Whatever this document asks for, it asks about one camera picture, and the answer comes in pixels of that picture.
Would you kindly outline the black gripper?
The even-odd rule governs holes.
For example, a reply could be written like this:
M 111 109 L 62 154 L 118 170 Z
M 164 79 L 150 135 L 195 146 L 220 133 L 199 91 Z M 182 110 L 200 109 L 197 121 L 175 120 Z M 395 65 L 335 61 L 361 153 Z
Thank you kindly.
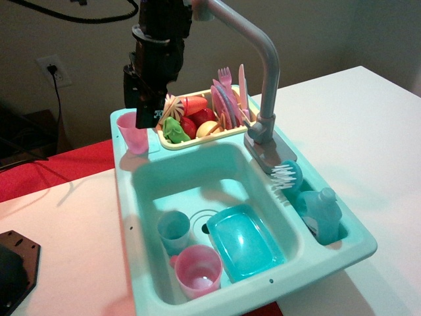
M 167 85 L 178 79 L 184 63 L 183 39 L 155 39 L 139 24 L 132 27 L 136 49 L 124 66 L 124 105 L 136 109 L 136 128 L 154 128 L 159 123 Z

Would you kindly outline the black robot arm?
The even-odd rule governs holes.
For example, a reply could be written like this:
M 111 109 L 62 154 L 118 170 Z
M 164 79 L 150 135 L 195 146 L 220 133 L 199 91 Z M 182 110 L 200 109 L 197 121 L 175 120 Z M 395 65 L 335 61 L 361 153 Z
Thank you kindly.
M 135 127 L 154 128 L 164 111 L 167 85 L 175 82 L 184 63 L 184 40 L 192 18 L 183 1 L 141 1 L 132 26 L 136 49 L 124 71 L 124 104 L 135 109 Z

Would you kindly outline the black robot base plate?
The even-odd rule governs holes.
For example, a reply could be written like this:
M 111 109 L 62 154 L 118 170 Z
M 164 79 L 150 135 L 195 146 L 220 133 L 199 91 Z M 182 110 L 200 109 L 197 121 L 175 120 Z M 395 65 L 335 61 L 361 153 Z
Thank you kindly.
M 36 287 L 41 246 L 20 233 L 1 233 L 1 314 L 12 315 Z

